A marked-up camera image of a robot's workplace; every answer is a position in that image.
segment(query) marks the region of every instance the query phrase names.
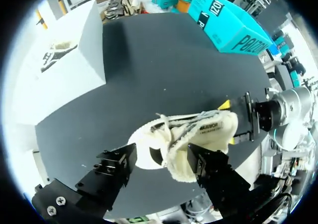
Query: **yellow tag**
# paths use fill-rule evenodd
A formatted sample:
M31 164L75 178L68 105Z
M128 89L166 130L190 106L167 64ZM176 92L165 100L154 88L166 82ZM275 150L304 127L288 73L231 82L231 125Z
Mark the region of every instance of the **yellow tag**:
M227 100L221 106L219 106L218 110L229 109L230 107L231 107L230 100Z

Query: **shoe label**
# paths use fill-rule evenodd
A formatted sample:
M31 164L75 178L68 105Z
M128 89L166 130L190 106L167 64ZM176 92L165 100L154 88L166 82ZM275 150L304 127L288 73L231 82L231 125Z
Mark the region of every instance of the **shoe label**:
M224 127L224 123L223 122L219 122L219 123L212 123L210 125L206 125L206 126L202 126L200 128L200 134L205 134L205 133L209 133L209 132L213 132L213 131L218 131L220 129L222 129Z

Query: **screw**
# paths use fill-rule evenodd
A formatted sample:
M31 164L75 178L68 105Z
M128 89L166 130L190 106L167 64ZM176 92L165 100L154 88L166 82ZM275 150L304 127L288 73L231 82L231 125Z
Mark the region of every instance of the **screw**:
M56 204L59 205L59 206L64 206L66 203L66 199L65 197L58 197L56 199Z
M48 212L48 214L52 217L56 215L56 209L53 206L48 206L48 208L46 209L46 211Z

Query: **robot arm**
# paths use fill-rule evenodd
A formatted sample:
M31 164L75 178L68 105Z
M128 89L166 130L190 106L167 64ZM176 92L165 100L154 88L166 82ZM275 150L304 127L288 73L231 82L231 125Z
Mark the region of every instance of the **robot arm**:
M298 87L261 103L254 102L249 93L232 100L230 110L240 114L239 124L240 117L248 117L249 124L249 130L237 134L235 141L254 141L260 128L269 131L301 119L310 109L308 97L310 92ZM45 220L60 224L109 223L102 218L112 210L120 189L128 184L137 161L136 145L105 150L97 157L100 163L76 184L77 191L57 179L45 187L36 187L32 204ZM284 195L272 199L271 185L249 191L250 185L231 168L229 157L220 151L190 144L187 158L198 184L206 189L215 209L221 212L223 223L261 223L286 199Z

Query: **white knit shoe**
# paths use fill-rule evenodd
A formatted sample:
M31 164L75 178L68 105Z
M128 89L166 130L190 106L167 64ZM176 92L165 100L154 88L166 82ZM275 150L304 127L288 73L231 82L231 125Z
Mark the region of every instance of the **white knit shoe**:
M160 115L160 119L140 127L128 143L136 143L137 167L159 169L166 166L175 180L196 182L187 161L188 144L227 153L228 143L237 128L237 115L230 111L213 110L170 117Z

